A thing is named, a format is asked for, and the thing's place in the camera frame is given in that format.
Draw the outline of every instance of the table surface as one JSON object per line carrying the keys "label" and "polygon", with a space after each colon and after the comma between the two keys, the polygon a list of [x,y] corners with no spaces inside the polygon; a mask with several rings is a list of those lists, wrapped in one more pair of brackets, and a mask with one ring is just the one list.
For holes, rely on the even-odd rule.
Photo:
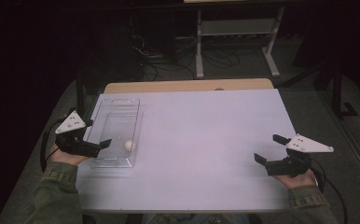
{"label": "table surface", "polygon": [[[116,83],[103,99],[139,99],[142,125],[132,168],[92,169],[79,166],[77,188],[86,211],[101,212],[271,212],[288,207],[286,189],[267,176],[254,153],[269,161],[286,156],[273,134],[293,137],[294,128],[280,94],[263,90],[231,90],[229,83],[261,79],[222,80],[155,91],[158,83]],[[109,93],[114,86],[137,86],[126,93]]]}

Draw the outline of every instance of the transparent plastic box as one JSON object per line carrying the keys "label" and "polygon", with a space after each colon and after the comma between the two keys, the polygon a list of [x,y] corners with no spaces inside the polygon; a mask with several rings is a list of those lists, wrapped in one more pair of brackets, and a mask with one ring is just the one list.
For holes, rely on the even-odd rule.
{"label": "transparent plastic box", "polygon": [[133,167],[141,124],[138,99],[102,100],[87,141],[111,139],[110,146],[90,160],[93,168]]}

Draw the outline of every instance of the person's hand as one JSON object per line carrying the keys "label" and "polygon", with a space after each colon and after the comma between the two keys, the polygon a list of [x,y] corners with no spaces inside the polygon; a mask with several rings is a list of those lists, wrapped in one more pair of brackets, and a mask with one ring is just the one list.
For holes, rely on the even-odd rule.
{"label": "person's hand", "polygon": [[275,175],[273,178],[282,182],[288,189],[295,189],[304,186],[316,186],[316,179],[311,169],[309,169],[305,174],[297,175],[294,178],[291,178],[288,175]]}
{"label": "person's hand", "polygon": [[[51,152],[55,151],[58,148],[57,145],[53,145],[51,148]],[[79,165],[81,162],[87,160],[88,157],[79,156],[79,155],[72,155],[66,152],[61,151],[60,149],[56,150],[51,155],[51,161],[63,162],[68,163],[71,165]]]}

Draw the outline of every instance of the ball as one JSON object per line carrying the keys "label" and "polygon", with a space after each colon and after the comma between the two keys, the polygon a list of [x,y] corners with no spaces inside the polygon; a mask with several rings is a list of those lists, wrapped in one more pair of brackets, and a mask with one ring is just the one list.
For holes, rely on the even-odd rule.
{"label": "ball", "polygon": [[132,151],[136,147],[135,143],[132,140],[125,142],[125,150]]}

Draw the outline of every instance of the floor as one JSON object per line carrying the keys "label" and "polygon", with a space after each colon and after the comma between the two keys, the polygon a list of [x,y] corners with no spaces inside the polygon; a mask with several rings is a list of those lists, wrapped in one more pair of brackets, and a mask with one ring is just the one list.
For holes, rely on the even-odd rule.
{"label": "floor", "polygon": [[[234,39],[207,39],[202,47],[204,79],[223,78],[269,78],[274,85],[285,82],[304,69],[292,65],[301,38],[281,37],[274,46],[272,56],[281,73],[281,77],[270,75],[263,54],[260,50],[266,37],[251,37],[248,44],[239,44]],[[144,81],[189,80],[195,79],[195,63],[192,46],[193,38],[186,38],[181,43],[177,61],[168,61],[159,53],[149,53],[145,58]],[[348,78],[343,79],[342,101],[352,104],[358,116],[338,119],[331,108],[331,86],[325,91],[316,91],[312,83],[317,74],[312,74],[288,88],[280,88],[284,105],[297,133],[302,133],[316,141],[334,146],[332,154],[313,154],[312,157],[324,167],[327,177],[338,189],[347,208],[348,223],[360,224],[360,91]],[[57,117],[66,114],[69,106],[75,105],[75,83],[63,93],[62,98],[52,111],[47,125]],[[35,150],[25,166],[19,182],[14,188],[5,209],[0,216],[0,223],[23,223],[33,212],[33,187],[40,173],[38,149]],[[344,209],[339,195],[334,188],[327,186],[325,196],[331,203],[332,210],[343,222]],[[125,223],[126,214],[91,214],[97,223]],[[291,223],[288,213],[259,214],[264,224]]]}

